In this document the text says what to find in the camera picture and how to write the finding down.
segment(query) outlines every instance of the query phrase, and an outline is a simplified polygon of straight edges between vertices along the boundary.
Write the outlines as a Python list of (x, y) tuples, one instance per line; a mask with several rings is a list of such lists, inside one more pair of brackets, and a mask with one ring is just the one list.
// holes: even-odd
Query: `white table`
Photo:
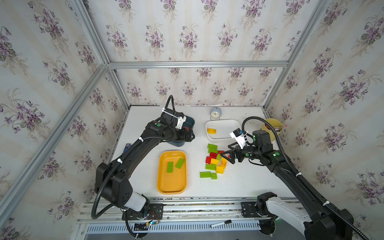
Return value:
[[(125, 144), (135, 142), (150, 121), (160, 117), (162, 108), (161, 106), (132, 106), (112, 159), (116, 159), (123, 152)], [(220, 108), (222, 110), (220, 119), (235, 119), (240, 126), (247, 117), (265, 117), (260, 107), (220, 106)], [(228, 162), (224, 174), (217, 174), (217, 180), (200, 178), (199, 172), (208, 171), (205, 169), (205, 159), (208, 156), (209, 141), (205, 124), (210, 121), (211, 109), (212, 107), (205, 106), (176, 107), (176, 111), (195, 119), (193, 128), (195, 139), (192, 142), (186, 142), (182, 147), (160, 143), (152, 149), (129, 179), (133, 190), (147, 197), (256, 197), (270, 191), (279, 197), (294, 197), (288, 187), (267, 167), (252, 165), (248, 159), (242, 163)], [(252, 133), (260, 129), (261, 125), (260, 121), (250, 120), (246, 123), (245, 130)], [(228, 150), (228, 143), (216, 145), (218, 150)], [(181, 150), (187, 156), (188, 185), (181, 194), (163, 195), (156, 188), (159, 157), (163, 152), (171, 150)]]

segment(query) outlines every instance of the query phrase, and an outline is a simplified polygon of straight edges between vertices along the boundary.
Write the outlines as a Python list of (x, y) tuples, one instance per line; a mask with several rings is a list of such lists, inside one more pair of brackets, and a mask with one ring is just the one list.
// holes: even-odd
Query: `green lego brick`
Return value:
[(206, 165), (205, 165), (205, 169), (206, 169), (206, 170), (213, 170), (213, 171), (216, 171), (216, 165), (213, 165), (213, 164), (206, 164)]
[(217, 150), (217, 145), (213, 145), (213, 144), (209, 144), (209, 143), (208, 143), (208, 148)]
[(217, 180), (217, 173), (211, 172), (211, 179), (212, 180)]
[(176, 166), (178, 169), (181, 168), (181, 166), (183, 166), (183, 163), (185, 162), (184, 159), (180, 158), (179, 161), (176, 163)]
[(200, 172), (200, 177), (211, 177), (211, 172)]
[(211, 152), (218, 153), (218, 150), (217, 149), (208, 148), (208, 153), (211, 153)]
[(173, 162), (168, 162), (167, 172), (169, 173), (173, 172)]

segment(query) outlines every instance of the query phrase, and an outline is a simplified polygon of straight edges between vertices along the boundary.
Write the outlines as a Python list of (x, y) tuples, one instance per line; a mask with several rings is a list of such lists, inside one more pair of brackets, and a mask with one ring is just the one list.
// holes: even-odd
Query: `yellow cup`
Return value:
[[(269, 122), (269, 124), (271, 124), (273, 128), (275, 128), (275, 127), (282, 127), (283, 126), (283, 124), (281, 122), (279, 122), (278, 120), (276, 120), (274, 118), (267, 118), (266, 121)], [(275, 135), (273, 134), (273, 132), (271, 130), (269, 130), (265, 126), (265, 124), (262, 125), (262, 130), (267, 131), (269, 133), (269, 136), (271, 137), (271, 142), (273, 140), (275, 140)]]

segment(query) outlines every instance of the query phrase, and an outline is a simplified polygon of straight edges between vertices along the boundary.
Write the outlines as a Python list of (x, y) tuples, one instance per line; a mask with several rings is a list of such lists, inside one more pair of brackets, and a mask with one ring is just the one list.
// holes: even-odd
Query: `blue object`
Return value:
[(130, 143), (125, 144), (125, 148), (123, 150), (123, 153), (125, 153), (128, 150), (128, 148), (130, 148), (130, 147), (131, 147)]
[[(191, 117), (188, 117), (187, 115), (186, 116), (186, 120), (185, 122), (183, 123), (183, 127), (188, 127), (189, 129), (193, 129), (193, 126), (195, 125), (195, 119), (191, 118)], [(172, 144), (173, 146), (176, 146), (176, 147), (181, 147), (184, 145), (185, 142), (182, 142), (182, 141), (172, 141), (172, 142), (168, 142), (169, 144)]]

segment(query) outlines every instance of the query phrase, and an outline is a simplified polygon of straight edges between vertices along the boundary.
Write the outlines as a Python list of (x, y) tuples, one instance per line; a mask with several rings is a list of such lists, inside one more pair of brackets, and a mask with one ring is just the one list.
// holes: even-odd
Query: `orange tray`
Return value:
[[(176, 168), (179, 159), (185, 159), (181, 169)], [(173, 172), (167, 172), (168, 162), (173, 162)], [(157, 190), (162, 194), (180, 194), (187, 188), (187, 156), (182, 151), (167, 151), (160, 156)]]

